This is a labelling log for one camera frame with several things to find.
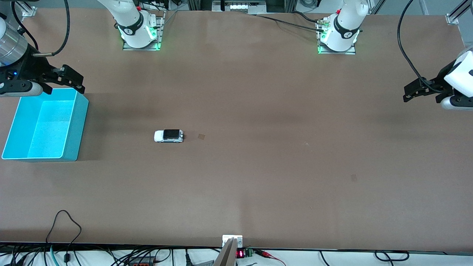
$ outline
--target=red wire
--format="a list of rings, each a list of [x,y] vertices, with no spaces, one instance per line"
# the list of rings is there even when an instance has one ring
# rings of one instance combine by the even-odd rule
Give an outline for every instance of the red wire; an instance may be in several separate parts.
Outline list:
[[[287,265],[284,263],[284,261],[282,261],[282,260],[276,258],[275,256],[272,256],[272,259],[278,260],[278,261],[280,261],[282,264],[284,264],[284,266],[287,266]]]

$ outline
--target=cyan plastic bin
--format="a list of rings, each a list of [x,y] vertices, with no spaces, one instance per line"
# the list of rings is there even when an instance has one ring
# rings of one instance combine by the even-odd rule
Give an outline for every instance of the cyan plastic bin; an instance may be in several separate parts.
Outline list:
[[[76,161],[87,108],[88,100],[75,89],[21,97],[2,159]]]

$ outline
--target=white floor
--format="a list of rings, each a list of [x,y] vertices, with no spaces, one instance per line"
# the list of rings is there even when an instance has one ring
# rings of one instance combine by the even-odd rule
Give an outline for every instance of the white floor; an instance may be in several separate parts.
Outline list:
[[[114,251],[116,257],[124,256],[127,251]],[[194,265],[215,260],[218,253],[211,249],[189,249],[189,256]],[[318,251],[293,251],[293,250],[268,250],[268,252],[281,259],[286,266],[325,266]],[[64,266],[63,256],[65,252],[58,252],[56,259],[60,266]],[[163,249],[158,252],[157,260],[163,260],[167,257],[169,251]],[[71,261],[69,266],[79,266],[74,254],[70,252]],[[29,263],[33,255],[30,255],[25,265]],[[108,266],[114,263],[114,259],[104,251],[77,251],[77,256],[82,266]],[[382,262],[375,258],[373,253],[367,252],[337,252],[324,251],[325,259],[330,266],[390,266],[389,262]],[[392,259],[401,258],[405,255],[390,254]],[[9,265],[11,255],[0,257],[0,265]],[[48,266],[54,266],[50,254],[47,253]],[[253,257],[238,259],[239,266],[248,266],[257,263],[256,266],[284,266],[281,262],[273,259],[267,259],[254,255]],[[43,254],[39,254],[33,266],[44,266]],[[185,250],[175,249],[172,256],[165,261],[154,266],[185,266]],[[394,266],[470,266],[473,265],[473,256],[453,256],[453,255],[425,255],[411,254],[409,260],[404,262],[394,262]]]

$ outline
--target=table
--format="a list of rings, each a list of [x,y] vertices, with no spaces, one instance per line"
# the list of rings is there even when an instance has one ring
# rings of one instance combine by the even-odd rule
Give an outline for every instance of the table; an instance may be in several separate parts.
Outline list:
[[[310,26],[295,14],[275,17]],[[233,12],[180,12],[159,52],[123,52],[103,9],[71,9],[50,59],[84,78],[79,160],[0,161],[0,240],[44,241],[67,209],[79,242],[472,251],[472,113],[402,101],[416,77],[397,16],[368,16],[357,55],[317,54],[311,31]],[[63,10],[26,20],[42,52]],[[462,50],[440,16],[407,16],[425,77]],[[0,148],[18,99],[0,99]],[[183,143],[154,143],[163,128]],[[51,241],[77,233],[59,219]]]

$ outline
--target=black cable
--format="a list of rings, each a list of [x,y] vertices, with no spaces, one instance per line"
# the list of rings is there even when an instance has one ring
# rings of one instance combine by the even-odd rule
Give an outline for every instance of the black cable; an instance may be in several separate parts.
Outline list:
[[[167,9],[167,8],[166,8],[166,7],[164,7],[164,6],[162,6],[162,7],[161,7],[161,6],[157,6],[157,5],[153,4],[153,3],[151,3],[151,1],[148,1],[148,4],[152,5],[153,7],[157,8],[158,10],[160,10],[160,8],[163,8],[163,9],[169,10],[169,9]]]
[[[10,260],[10,265],[13,265],[13,262],[16,261],[16,257],[17,255],[15,254],[15,249],[16,247],[14,247],[11,251],[11,260]]]
[[[35,255],[31,258],[30,262],[28,262],[28,264],[27,264],[26,266],[33,265],[33,262],[35,261],[35,258],[36,258],[36,256],[39,254],[40,251],[41,251],[41,250],[39,249],[39,250],[35,253]]]
[[[117,261],[117,258],[115,258],[115,255],[114,255],[113,252],[110,250],[110,248],[108,248],[108,253],[112,256],[112,258],[114,258],[114,261],[116,262],[116,261]]]
[[[170,256],[171,256],[171,249],[169,248],[169,254],[167,255],[167,257],[165,259],[162,259],[162,260],[156,260],[156,256],[158,255],[158,252],[160,251],[160,249],[158,249],[158,251],[156,251],[156,254],[154,255],[154,263],[160,263],[160,262],[163,262],[165,260],[167,260]]]
[[[403,54],[404,58],[407,60],[407,62],[409,63],[409,66],[412,68],[412,70],[414,71],[414,73],[417,75],[417,77],[421,80],[422,83],[424,83],[424,85],[430,89],[430,90],[433,90],[435,92],[438,92],[438,93],[443,93],[442,91],[440,90],[437,90],[437,89],[434,89],[432,88],[432,86],[430,86],[426,80],[420,75],[419,71],[417,71],[417,69],[414,67],[414,64],[412,63],[412,61],[409,59],[409,57],[407,56],[406,52],[404,51],[404,48],[403,48],[403,45],[401,43],[401,23],[403,22],[403,18],[404,18],[404,15],[406,14],[406,11],[407,9],[409,8],[409,6],[412,4],[414,0],[410,0],[406,7],[404,8],[403,12],[401,13],[401,17],[399,18],[399,23],[397,24],[397,44],[399,45],[399,49],[401,50],[401,53]]]
[[[383,254],[386,256],[386,259],[383,259],[383,258],[378,257],[378,253],[383,253]],[[407,255],[405,258],[392,259],[391,257],[389,257],[389,255],[388,255],[385,251],[383,251],[383,250],[375,250],[375,257],[376,257],[378,260],[380,260],[380,261],[391,263],[391,266],[394,266],[394,261],[400,262],[400,261],[406,261],[406,260],[408,260],[409,257],[410,257],[409,252],[406,251],[404,254]]]
[[[146,258],[146,255],[150,255],[151,256],[151,252],[153,252],[152,250],[146,252],[145,254],[143,254],[142,256],[139,256],[141,257],[140,261],[138,262],[138,265],[141,265],[141,262],[144,260],[144,258]]]
[[[322,251],[319,250],[319,252],[320,252],[320,256],[322,256],[322,260],[324,261],[325,265],[330,266],[330,264],[328,264],[328,262],[325,260],[325,257],[324,257],[324,254],[322,253]]]
[[[277,18],[270,18],[270,17],[265,17],[265,16],[259,16],[259,15],[255,15],[255,16],[256,16],[256,17],[259,17],[259,18],[267,18],[267,19],[270,19],[270,20],[274,20],[274,21],[277,21],[277,22],[281,22],[281,23],[284,23],[284,24],[287,24],[287,25],[291,25],[291,26],[295,26],[295,27],[299,27],[299,28],[310,29],[310,30],[314,30],[314,31],[318,31],[318,32],[324,32],[322,29],[316,29],[316,28],[306,27],[306,26],[302,26],[302,25],[290,23],[290,22],[287,22],[287,21],[284,21],[284,20],[279,20],[279,19],[277,19]]]
[[[159,249],[159,248],[162,248],[162,247],[149,247],[149,246],[142,246],[141,249],[135,249],[133,250],[131,253],[117,259],[116,262],[112,263],[112,265],[110,266],[114,266],[115,264],[117,266],[119,266],[120,263],[124,263],[124,264],[127,264],[130,262],[130,259],[133,258],[133,257],[141,257],[142,254],[145,254],[146,252],[148,252],[149,250],[153,251],[153,250],[156,250],[156,249]]]
[[[77,264],[79,264],[79,266],[82,266],[82,264],[81,264],[80,261],[79,261],[79,258],[77,257],[76,250],[75,250],[75,249],[72,249],[72,252],[74,252],[74,257],[76,257]]]
[[[47,244],[44,245],[44,250],[43,250],[44,266],[48,266],[48,262],[46,261],[46,248],[47,248]]]
[[[185,266],[194,266],[191,256],[189,256],[189,253],[187,253],[187,249],[185,249]]]
[[[66,20],[67,20],[67,24],[66,24],[66,36],[64,36],[64,41],[62,42],[61,46],[59,47],[59,49],[56,51],[56,52],[52,52],[52,55],[57,55],[58,53],[60,53],[64,47],[66,46],[66,43],[67,43],[67,40],[69,39],[69,32],[70,32],[70,12],[69,12],[69,3],[67,2],[67,0],[64,0],[64,6],[66,8]]]
[[[18,15],[17,15],[17,11],[15,10],[15,4],[16,2],[13,1],[11,3],[11,12],[13,13],[13,17],[15,17],[15,20],[17,21],[18,25],[20,25],[20,27],[26,32],[26,34],[30,37],[30,39],[33,41],[33,43],[35,44],[35,48],[36,50],[38,50],[38,42],[36,42],[36,39],[33,37],[33,35],[31,35],[31,33],[26,29],[26,27],[23,25],[23,23],[21,23],[20,19],[18,18]]]
[[[16,256],[20,255],[22,251],[20,251],[20,249],[18,249],[18,253],[16,254]],[[31,253],[33,253],[34,251],[30,251],[28,253],[26,253],[25,255],[23,255],[19,261],[17,261],[17,259],[15,258],[14,260],[14,263],[11,264],[11,265],[18,265],[18,266],[23,266],[25,264],[25,260],[26,258],[28,257],[28,255],[30,255]]]
[[[74,239],[69,243],[69,245],[67,245],[66,254],[68,254],[68,253],[69,253],[69,248],[70,248],[70,246],[72,245],[72,243],[73,243],[73,242],[80,236],[80,234],[82,233],[82,227],[80,226],[80,224],[78,224],[78,223],[70,216],[69,212],[66,211],[66,210],[60,210],[60,211],[58,211],[58,212],[56,213],[56,216],[54,217],[54,221],[53,221],[53,226],[51,226],[51,229],[49,230],[48,234],[46,235],[45,243],[48,244],[48,239],[49,239],[49,237],[50,237],[50,235],[51,235],[51,232],[52,232],[53,229],[54,229],[54,225],[56,224],[56,220],[57,220],[57,218],[58,218],[58,215],[59,215],[60,213],[62,213],[62,212],[65,212],[65,213],[67,214],[67,216],[69,217],[69,220],[71,220],[71,222],[73,222],[75,225],[77,225],[77,227],[79,227],[79,233],[76,235],[76,237],[74,237]],[[44,262],[46,263],[46,253],[44,254]]]
[[[291,12],[291,13],[301,15],[305,20],[310,21],[310,22],[313,22],[313,23],[317,23],[317,21],[319,20],[319,19],[311,19],[311,18],[308,18],[306,15],[304,15],[304,13],[299,12],[299,11],[293,11],[293,12]]]

